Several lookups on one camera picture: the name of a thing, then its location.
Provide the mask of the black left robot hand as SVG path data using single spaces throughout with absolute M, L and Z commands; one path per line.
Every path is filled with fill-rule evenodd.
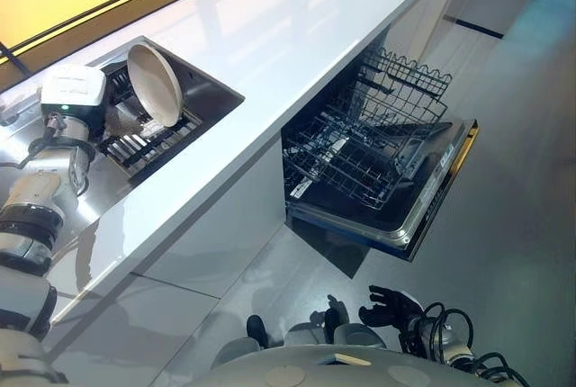
M 81 121 L 88 138 L 96 140 L 104 133 L 107 108 L 106 76 L 97 67 L 76 64 L 51 69 L 40 89 L 40 108 L 45 120 L 52 113 Z

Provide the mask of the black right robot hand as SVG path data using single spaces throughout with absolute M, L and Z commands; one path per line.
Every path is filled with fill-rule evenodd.
M 368 289 L 373 305 L 370 308 L 362 306 L 358 310 L 359 319 L 370 328 L 394 327 L 399 332 L 401 350 L 417 353 L 416 324 L 424 315 L 422 306 L 405 292 L 373 284 Z

